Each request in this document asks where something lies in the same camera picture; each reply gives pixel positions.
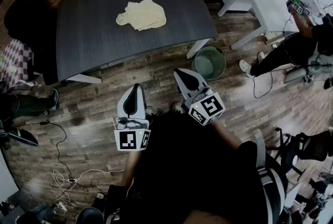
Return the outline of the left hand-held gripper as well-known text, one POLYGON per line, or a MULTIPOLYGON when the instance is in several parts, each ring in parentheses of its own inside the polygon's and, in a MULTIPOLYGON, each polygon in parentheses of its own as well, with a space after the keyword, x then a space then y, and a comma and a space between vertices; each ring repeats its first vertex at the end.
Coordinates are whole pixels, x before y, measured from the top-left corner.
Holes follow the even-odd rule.
POLYGON ((134 84, 117 104, 114 136, 118 151, 142 151, 147 148, 151 131, 145 109, 143 89, 140 84, 134 84))

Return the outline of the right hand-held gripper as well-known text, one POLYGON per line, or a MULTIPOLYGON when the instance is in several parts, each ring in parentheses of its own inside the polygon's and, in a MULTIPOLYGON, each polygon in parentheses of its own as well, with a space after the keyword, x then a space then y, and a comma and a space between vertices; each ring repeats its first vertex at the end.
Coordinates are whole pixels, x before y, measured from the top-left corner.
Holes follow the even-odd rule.
POLYGON ((187 113, 202 126, 213 122, 225 111, 220 95, 213 92, 199 73, 176 68, 174 78, 178 91, 183 96, 187 113))

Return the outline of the cream clothes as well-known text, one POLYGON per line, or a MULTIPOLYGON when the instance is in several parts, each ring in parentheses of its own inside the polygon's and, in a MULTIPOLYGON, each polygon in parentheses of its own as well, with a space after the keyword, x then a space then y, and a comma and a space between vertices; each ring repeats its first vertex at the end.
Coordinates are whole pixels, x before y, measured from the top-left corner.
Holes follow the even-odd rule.
POLYGON ((162 6, 153 0, 128 2, 125 12, 118 14, 116 23, 120 26, 131 25, 135 30, 156 29, 166 24, 167 18, 162 6))

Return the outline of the person's left forearm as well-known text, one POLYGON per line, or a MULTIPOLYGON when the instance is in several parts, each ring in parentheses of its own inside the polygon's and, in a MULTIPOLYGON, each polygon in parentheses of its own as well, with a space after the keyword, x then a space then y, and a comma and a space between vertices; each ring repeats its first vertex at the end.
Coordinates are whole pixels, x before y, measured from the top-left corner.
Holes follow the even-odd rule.
POLYGON ((122 186, 129 187, 132 184, 141 156, 142 151, 129 152, 121 181, 122 186))

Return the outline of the person's right forearm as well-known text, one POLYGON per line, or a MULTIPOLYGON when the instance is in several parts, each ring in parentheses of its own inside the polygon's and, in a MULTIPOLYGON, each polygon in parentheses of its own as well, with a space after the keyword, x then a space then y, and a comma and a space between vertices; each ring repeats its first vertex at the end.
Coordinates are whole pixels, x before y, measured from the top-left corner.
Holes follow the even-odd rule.
POLYGON ((230 148, 237 150, 242 144, 242 141, 231 133, 220 121, 213 121, 211 126, 230 148))

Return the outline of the person's right shoe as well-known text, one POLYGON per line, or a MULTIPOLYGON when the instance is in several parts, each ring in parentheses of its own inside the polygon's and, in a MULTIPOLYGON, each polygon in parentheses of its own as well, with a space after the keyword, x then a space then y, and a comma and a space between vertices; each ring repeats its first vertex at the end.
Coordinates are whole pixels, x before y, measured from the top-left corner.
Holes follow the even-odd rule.
POLYGON ((183 108, 183 103, 180 101, 173 103, 173 111, 179 114, 184 114, 186 112, 183 108))

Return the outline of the dark grey table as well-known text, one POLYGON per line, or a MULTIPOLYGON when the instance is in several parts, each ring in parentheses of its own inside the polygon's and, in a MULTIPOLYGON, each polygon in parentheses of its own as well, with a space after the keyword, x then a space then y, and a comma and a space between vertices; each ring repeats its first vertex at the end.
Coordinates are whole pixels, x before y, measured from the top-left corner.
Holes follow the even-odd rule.
POLYGON ((68 80, 151 50, 217 37, 204 0, 153 0, 167 20, 157 29, 137 31, 118 25, 116 18, 128 2, 140 1, 62 0, 56 32, 58 79, 68 80))

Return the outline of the person's body in black clothing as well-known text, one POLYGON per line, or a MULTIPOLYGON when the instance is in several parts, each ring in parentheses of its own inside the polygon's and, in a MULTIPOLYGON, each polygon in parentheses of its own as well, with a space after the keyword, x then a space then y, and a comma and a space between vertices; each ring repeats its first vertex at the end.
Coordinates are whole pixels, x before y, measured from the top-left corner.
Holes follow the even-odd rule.
POLYGON ((107 224, 277 224, 287 179, 261 139, 230 148, 211 124, 169 112, 153 121, 135 177, 107 224))

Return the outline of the grey white office chair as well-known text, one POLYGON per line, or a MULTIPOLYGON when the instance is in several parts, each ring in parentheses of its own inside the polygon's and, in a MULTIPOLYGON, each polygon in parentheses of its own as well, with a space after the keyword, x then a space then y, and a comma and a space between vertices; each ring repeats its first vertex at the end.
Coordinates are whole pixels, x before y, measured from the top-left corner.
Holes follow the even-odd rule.
POLYGON ((303 80, 309 83, 313 77, 319 74, 333 75, 333 55, 314 54, 308 59, 306 65, 296 66, 288 71, 284 78, 284 83, 303 80))

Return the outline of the white table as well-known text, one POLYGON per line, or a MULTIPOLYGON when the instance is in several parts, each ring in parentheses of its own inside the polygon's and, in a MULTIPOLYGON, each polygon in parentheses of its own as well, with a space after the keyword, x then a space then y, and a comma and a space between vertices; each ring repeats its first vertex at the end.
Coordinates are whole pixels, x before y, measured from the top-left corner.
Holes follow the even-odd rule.
MULTIPOLYGON (((224 6, 218 12, 218 16, 223 16, 236 0, 225 0, 224 6)), ((287 0, 247 0, 253 8, 260 26, 250 34, 246 35, 231 46, 232 50, 240 49, 242 45, 250 42, 261 34, 267 32, 280 32, 277 37, 268 40, 273 43, 284 36, 291 35, 299 31, 293 16, 288 12, 287 0)))

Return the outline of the black high-back office chair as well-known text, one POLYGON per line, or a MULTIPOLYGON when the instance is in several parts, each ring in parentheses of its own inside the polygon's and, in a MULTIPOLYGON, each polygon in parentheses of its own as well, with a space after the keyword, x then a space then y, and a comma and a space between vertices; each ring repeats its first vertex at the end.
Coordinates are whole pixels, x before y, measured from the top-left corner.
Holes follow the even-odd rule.
POLYGON ((5 14, 4 25, 10 37, 32 49, 33 68, 42 74, 44 83, 57 83, 57 9, 47 0, 15 0, 5 14))

